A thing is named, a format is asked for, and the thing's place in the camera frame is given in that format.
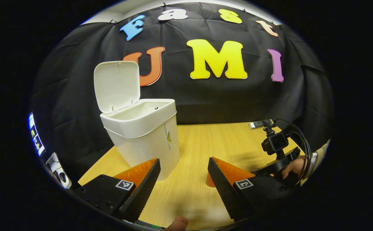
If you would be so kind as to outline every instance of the table surface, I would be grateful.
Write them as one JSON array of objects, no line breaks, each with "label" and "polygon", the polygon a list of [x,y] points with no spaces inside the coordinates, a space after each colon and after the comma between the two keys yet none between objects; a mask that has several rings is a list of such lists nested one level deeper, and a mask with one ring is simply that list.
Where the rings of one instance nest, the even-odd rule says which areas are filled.
[{"label": "table surface", "polygon": [[[276,154],[269,156],[262,150],[266,133],[261,128],[250,130],[248,123],[178,125],[177,128],[180,161],[165,180],[156,182],[139,220],[168,227],[176,215],[181,215],[189,221],[187,230],[232,224],[234,221],[229,218],[216,188],[206,185],[209,158],[216,157],[247,171],[262,167],[276,159]],[[289,139],[285,153],[296,146]],[[78,183],[84,185],[100,174],[115,176],[128,168],[116,147],[112,147]]]}]

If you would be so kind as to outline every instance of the human hand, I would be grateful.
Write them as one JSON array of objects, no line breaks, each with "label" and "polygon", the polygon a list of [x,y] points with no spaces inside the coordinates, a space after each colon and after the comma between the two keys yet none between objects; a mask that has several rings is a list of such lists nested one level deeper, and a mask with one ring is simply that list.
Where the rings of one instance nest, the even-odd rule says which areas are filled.
[{"label": "human hand", "polygon": [[291,171],[298,174],[298,177],[300,177],[302,168],[304,166],[304,162],[305,162],[305,156],[299,156],[296,160],[288,164],[288,166],[286,166],[282,170],[283,178],[285,179]]},{"label": "human hand", "polygon": [[188,220],[183,216],[176,216],[174,222],[162,231],[184,231],[188,225]]}]

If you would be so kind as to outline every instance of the trash can lid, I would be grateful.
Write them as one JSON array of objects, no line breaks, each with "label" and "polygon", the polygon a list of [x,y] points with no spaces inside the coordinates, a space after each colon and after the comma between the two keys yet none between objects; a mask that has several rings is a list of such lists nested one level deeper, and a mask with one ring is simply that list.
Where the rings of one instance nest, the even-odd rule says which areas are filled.
[{"label": "trash can lid", "polygon": [[134,61],[98,64],[94,70],[94,88],[100,110],[109,114],[139,101],[139,66]]}]

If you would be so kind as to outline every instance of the white wall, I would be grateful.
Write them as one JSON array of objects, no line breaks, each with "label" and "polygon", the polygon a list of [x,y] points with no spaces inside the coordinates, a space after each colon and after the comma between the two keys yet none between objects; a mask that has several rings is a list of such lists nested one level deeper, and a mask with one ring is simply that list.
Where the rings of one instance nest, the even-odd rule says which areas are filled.
[{"label": "white wall", "polygon": [[130,17],[134,14],[143,12],[148,9],[152,9],[155,7],[163,6],[163,2],[165,4],[175,4],[175,3],[213,3],[213,4],[221,4],[225,6],[229,6],[232,8],[236,8],[239,10],[245,9],[248,13],[257,15],[263,19],[266,19],[268,21],[272,21],[275,25],[282,24],[277,18],[273,17],[263,9],[257,8],[256,6],[252,5],[251,3],[245,3],[245,1],[242,0],[156,0],[152,1],[150,3],[146,3],[142,6],[136,7],[135,9],[132,9],[124,14],[118,13],[118,12],[111,12],[105,10],[103,12],[100,12],[99,14],[95,15],[91,19],[87,20],[85,23],[89,22],[109,22],[111,19],[114,19],[114,21],[120,21],[122,19],[125,19],[127,17]]},{"label": "white wall", "polygon": [[83,22],[82,24],[90,23],[90,22],[110,22],[112,19],[114,21],[121,21],[123,19],[122,13],[118,12],[111,12],[111,11],[101,11],[98,14],[94,15],[87,21]]}]

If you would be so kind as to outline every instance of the letter m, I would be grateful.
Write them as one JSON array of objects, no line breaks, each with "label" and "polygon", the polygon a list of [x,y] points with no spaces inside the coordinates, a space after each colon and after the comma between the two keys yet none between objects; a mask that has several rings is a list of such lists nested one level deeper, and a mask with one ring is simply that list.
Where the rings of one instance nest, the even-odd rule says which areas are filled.
[{"label": "letter m", "polygon": [[205,39],[193,39],[186,43],[192,47],[194,53],[194,71],[191,72],[193,79],[207,79],[211,73],[206,70],[205,62],[208,63],[216,77],[220,77],[225,64],[228,62],[228,70],[225,76],[230,79],[246,79],[248,74],[242,63],[242,44],[236,41],[226,41],[218,53]]}]

